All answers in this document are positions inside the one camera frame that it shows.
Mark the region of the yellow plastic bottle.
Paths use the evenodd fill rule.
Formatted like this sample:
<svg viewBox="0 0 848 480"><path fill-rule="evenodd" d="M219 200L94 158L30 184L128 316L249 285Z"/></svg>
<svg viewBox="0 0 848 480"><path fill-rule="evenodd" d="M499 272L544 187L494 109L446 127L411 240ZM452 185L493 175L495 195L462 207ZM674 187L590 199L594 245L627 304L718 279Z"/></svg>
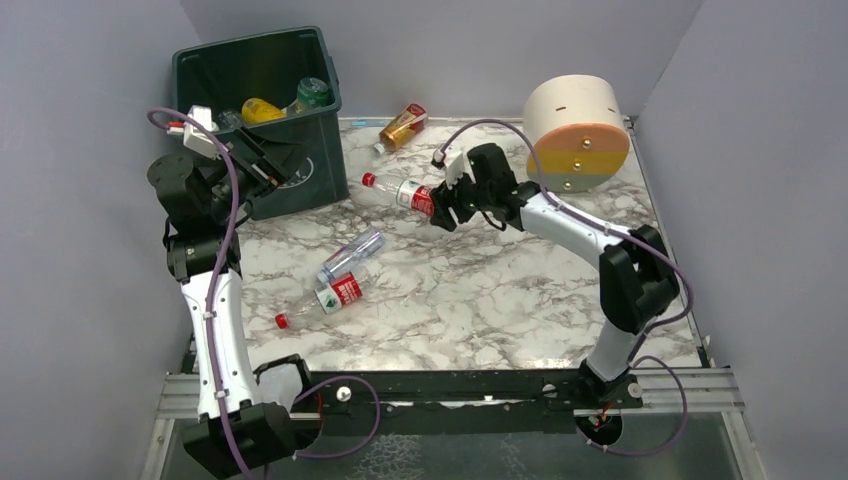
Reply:
<svg viewBox="0 0 848 480"><path fill-rule="evenodd" d="M266 100L253 97L243 103L241 116L245 123L253 125L284 119L287 113Z"/></svg>

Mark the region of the clear bottle red cap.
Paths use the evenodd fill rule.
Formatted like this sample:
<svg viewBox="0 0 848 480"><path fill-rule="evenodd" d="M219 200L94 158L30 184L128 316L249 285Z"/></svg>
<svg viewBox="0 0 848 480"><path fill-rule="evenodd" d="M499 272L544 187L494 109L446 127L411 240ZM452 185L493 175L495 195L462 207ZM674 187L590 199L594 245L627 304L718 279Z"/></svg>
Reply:
<svg viewBox="0 0 848 480"><path fill-rule="evenodd" d="M432 217L435 212L431 188L416 181L395 175L367 172L362 177L362 185L373 191L381 200L393 205L427 217Z"/></svg>

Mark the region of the green tinted plastic bottle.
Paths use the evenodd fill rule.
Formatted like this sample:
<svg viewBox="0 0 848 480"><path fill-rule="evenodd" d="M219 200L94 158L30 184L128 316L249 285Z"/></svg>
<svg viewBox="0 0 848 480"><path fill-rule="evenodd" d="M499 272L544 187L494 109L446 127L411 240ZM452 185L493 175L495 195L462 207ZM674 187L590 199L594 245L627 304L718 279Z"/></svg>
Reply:
<svg viewBox="0 0 848 480"><path fill-rule="evenodd" d="M320 78L304 77L297 86L295 110L298 113L326 106L330 102L330 86Z"/></svg>

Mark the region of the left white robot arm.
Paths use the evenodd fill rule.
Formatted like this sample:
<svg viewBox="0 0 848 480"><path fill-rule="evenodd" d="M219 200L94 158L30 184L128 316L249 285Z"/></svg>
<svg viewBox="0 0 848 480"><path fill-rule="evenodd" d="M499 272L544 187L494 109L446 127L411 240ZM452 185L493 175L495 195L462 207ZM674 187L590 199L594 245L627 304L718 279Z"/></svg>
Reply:
<svg viewBox="0 0 848 480"><path fill-rule="evenodd" d="M199 367L196 424L186 429L186 453L217 479L248 476L294 454L317 434L292 411L311 386L297 354L253 369L241 314L238 212L287 180L301 156L287 145L281 159L243 160L195 121L163 125L189 154L165 155L148 181L167 213L168 270L190 311Z"/></svg>

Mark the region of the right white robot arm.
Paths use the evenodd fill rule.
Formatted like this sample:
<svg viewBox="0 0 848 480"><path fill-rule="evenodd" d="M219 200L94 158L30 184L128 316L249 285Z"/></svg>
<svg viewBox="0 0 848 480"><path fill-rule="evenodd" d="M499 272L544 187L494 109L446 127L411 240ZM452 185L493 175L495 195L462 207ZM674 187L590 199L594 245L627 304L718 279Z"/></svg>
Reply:
<svg viewBox="0 0 848 480"><path fill-rule="evenodd" d="M589 401L612 395L627 378L630 355L649 321L679 296L659 231L603 224L565 205L533 181L518 182L504 151L486 143L464 152L436 151L433 165L445 179L431 192L431 224L447 231L481 214L492 226L529 232L565 248L599 276L605 323L578 368L576 391Z"/></svg>

